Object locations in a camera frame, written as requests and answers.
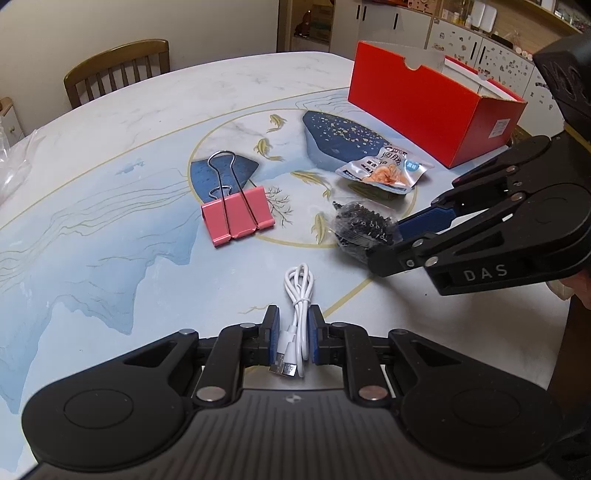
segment box label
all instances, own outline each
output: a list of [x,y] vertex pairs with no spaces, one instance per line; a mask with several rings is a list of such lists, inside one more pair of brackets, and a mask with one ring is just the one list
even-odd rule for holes
[[488,136],[488,138],[500,137],[502,134],[504,134],[505,130],[507,130],[507,125],[509,125],[509,122],[511,122],[510,118],[504,118],[503,120],[497,120],[497,122],[495,123],[495,126],[493,127],[492,132]]

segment binder clip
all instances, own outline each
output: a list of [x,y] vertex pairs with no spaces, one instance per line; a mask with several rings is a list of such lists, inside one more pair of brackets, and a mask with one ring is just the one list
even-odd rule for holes
[[[221,154],[232,155],[230,171],[240,190],[239,193],[228,195],[228,197],[224,195],[224,190],[230,193],[232,187],[222,184],[222,174],[212,164],[212,160]],[[232,238],[247,236],[254,233],[257,229],[263,230],[275,225],[275,219],[272,217],[269,204],[267,203],[265,189],[263,187],[255,187],[247,191],[242,190],[238,177],[236,177],[236,172],[234,172],[235,160],[236,154],[229,150],[215,152],[207,159],[207,165],[217,173],[219,187],[209,192],[209,196],[215,200],[201,205],[201,213],[207,231],[209,231],[209,236],[212,238],[212,242],[216,247],[228,243]],[[220,198],[214,195],[214,192],[217,190],[220,191]]]

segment screw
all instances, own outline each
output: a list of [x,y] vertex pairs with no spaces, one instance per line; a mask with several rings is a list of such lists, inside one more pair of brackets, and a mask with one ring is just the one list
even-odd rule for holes
[[197,390],[197,398],[203,401],[217,401],[226,396],[222,387],[202,387]]
[[439,257],[431,257],[425,262],[425,267],[432,267],[439,262]]
[[359,396],[365,400],[382,400],[388,396],[388,390],[378,385],[367,385],[359,389]]

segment chair backrest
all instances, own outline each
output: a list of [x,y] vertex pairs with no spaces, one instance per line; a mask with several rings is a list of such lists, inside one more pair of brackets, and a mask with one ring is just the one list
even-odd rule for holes
[[[120,47],[99,53],[71,69],[64,77],[64,86],[66,87],[72,109],[82,104],[77,88],[80,82],[84,82],[85,84],[89,102],[95,99],[90,85],[91,82],[96,81],[100,96],[117,90],[115,75],[113,74],[113,69],[117,67],[121,70],[121,80],[125,87],[129,85],[126,64],[131,63],[133,66],[135,83],[142,80],[139,76],[138,61],[145,65],[146,77],[152,78],[150,55],[158,55],[161,74],[170,72],[168,41],[159,39],[140,40],[121,45]],[[111,84],[110,92],[106,92],[105,85],[103,84],[105,73],[109,76],[109,83]]]

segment red box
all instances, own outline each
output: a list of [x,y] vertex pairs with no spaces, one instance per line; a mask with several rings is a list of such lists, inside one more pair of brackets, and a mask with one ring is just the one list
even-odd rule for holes
[[438,51],[359,42],[349,102],[448,168],[506,144],[526,101]]

